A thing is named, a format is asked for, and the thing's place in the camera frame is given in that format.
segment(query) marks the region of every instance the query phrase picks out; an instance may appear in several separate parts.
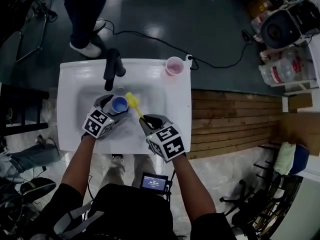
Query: display screen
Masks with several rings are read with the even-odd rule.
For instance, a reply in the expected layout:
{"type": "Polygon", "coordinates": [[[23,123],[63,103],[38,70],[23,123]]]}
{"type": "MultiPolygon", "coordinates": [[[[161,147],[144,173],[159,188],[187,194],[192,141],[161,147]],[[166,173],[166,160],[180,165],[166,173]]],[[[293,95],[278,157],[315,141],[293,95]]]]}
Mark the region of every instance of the display screen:
{"type": "Polygon", "coordinates": [[[166,187],[166,180],[164,178],[144,176],[142,187],[151,190],[164,191],[166,187]]]}

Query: plastic bottle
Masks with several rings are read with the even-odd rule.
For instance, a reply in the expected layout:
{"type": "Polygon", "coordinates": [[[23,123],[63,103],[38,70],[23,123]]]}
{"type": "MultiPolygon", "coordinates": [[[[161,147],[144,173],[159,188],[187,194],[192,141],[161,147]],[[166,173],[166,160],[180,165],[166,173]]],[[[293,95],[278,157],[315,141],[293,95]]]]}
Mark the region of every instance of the plastic bottle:
{"type": "Polygon", "coordinates": [[[261,26],[264,24],[266,19],[270,16],[271,11],[265,10],[251,21],[251,26],[258,36],[260,36],[261,26]]]}
{"type": "Polygon", "coordinates": [[[301,72],[301,60],[295,50],[285,50],[277,58],[273,57],[270,63],[259,66],[263,80],[269,86],[291,82],[301,72]]]}

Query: cardboard box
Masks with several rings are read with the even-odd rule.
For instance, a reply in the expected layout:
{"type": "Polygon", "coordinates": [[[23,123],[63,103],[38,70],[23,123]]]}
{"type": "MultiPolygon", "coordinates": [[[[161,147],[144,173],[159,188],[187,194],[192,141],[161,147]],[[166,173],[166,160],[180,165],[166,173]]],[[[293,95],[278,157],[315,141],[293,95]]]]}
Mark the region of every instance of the cardboard box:
{"type": "Polygon", "coordinates": [[[249,11],[251,18],[254,19],[271,6],[269,0],[252,0],[247,4],[246,9],[249,11]]]}
{"type": "Polygon", "coordinates": [[[297,109],[312,108],[312,95],[311,93],[303,93],[288,98],[288,107],[290,113],[297,113],[297,109]]]}

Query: blue cup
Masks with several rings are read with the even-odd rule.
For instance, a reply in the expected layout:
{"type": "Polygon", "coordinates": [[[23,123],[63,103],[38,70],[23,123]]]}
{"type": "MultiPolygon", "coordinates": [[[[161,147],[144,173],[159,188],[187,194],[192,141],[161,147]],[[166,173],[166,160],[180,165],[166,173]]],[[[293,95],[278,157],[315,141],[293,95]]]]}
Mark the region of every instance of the blue cup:
{"type": "Polygon", "coordinates": [[[124,112],[128,109],[128,101],[123,96],[117,96],[112,100],[112,110],[116,113],[124,112]]]}

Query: fiducial marker cube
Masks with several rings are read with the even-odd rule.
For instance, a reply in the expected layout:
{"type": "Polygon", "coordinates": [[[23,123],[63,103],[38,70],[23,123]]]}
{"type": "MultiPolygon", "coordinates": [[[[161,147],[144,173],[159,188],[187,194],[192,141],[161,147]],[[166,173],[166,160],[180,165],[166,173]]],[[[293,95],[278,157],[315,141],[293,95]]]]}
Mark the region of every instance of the fiducial marker cube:
{"type": "Polygon", "coordinates": [[[82,129],[95,138],[107,134],[114,124],[114,120],[108,117],[103,111],[92,107],[86,115],[82,129]]]}
{"type": "Polygon", "coordinates": [[[153,153],[161,156],[166,162],[185,152],[185,148],[176,124],[161,129],[146,137],[153,153]]]}

